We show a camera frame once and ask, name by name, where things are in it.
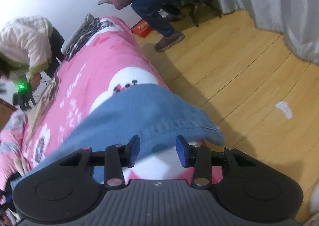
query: smartphone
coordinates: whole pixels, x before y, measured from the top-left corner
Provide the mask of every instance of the smartphone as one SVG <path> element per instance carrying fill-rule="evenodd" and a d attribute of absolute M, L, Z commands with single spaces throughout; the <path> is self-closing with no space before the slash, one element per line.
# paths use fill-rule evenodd
<path fill-rule="evenodd" d="M 101 0 L 101 1 L 98 2 L 98 5 L 105 4 L 105 3 L 108 3 L 108 2 L 109 2 L 109 0 Z"/>

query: circular cap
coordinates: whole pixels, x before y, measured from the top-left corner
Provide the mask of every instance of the circular cap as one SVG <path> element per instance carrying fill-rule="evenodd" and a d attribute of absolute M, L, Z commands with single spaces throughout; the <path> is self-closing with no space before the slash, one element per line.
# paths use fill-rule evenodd
<path fill-rule="evenodd" d="M 119 178 L 111 178 L 106 183 L 109 186 L 120 186 L 122 184 L 122 180 Z"/>
<path fill-rule="evenodd" d="M 251 198 L 261 201 L 275 199 L 281 192 L 280 187 L 276 183 L 262 179 L 247 182 L 244 185 L 244 191 Z"/>
<path fill-rule="evenodd" d="M 57 201 L 67 198 L 72 191 L 73 187 L 69 182 L 55 179 L 39 184 L 35 193 L 44 200 Z"/>
<path fill-rule="evenodd" d="M 207 178 L 196 178 L 194 183 L 198 186 L 206 186 L 209 184 L 209 180 Z"/>

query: brown shoe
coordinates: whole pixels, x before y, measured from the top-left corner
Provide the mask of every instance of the brown shoe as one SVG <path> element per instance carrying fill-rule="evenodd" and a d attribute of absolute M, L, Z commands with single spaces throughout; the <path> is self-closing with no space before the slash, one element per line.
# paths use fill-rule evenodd
<path fill-rule="evenodd" d="M 170 23 L 172 22 L 176 22 L 176 21 L 180 21 L 182 19 L 185 18 L 184 14 L 180 14 L 180 15 L 172 15 L 172 14 L 168 14 L 164 17 L 164 19 Z"/>
<path fill-rule="evenodd" d="M 170 47 L 174 46 L 176 43 L 179 43 L 185 38 L 183 33 L 177 34 L 176 36 L 172 37 L 163 37 L 155 46 L 155 50 L 157 52 L 163 52 Z"/>

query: white fleece jacket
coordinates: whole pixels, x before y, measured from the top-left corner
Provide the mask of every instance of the white fleece jacket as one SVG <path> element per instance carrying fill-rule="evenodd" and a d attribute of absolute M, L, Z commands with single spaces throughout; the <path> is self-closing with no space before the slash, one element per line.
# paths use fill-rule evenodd
<path fill-rule="evenodd" d="M 46 70 L 52 61 L 52 29 L 41 16 L 11 20 L 0 27 L 0 58 L 21 73 Z"/>

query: blue jeans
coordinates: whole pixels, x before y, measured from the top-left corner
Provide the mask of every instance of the blue jeans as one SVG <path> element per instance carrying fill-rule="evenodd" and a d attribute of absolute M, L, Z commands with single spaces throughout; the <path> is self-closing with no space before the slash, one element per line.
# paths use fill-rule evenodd
<path fill-rule="evenodd" d="M 159 14 L 159 10 L 163 9 L 169 14 L 179 15 L 178 8 L 171 5 L 174 2 L 176 0 L 135 0 L 132 3 L 132 9 L 154 30 L 169 37 L 173 35 L 174 27 Z"/>

